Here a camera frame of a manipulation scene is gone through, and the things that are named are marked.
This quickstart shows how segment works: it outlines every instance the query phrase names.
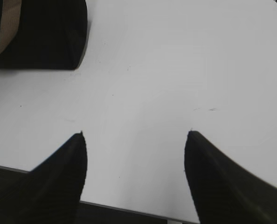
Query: table surface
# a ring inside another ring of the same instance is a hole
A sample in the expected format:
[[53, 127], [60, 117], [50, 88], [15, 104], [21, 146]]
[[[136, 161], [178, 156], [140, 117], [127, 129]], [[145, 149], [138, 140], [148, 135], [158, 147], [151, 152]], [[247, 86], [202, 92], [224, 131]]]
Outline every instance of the table surface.
[[31, 170], [83, 130], [82, 200], [199, 222], [190, 129], [277, 187], [277, 4], [88, 1], [76, 71], [0, 70], [0, 165]]

